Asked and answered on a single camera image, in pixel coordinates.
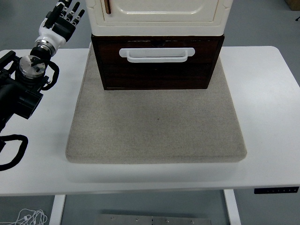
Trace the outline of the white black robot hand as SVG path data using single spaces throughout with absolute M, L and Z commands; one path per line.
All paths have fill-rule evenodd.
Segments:
M 71 3 L 71 0 L 59 0 L 53 10 L 48 12 L 39 27 L 35 46 L 44 45 L 54 52 L 69 41 L 85 13 L 84 9 L 77 12 L 80 2 L 76 2 L 73 8 L 70 8 Z

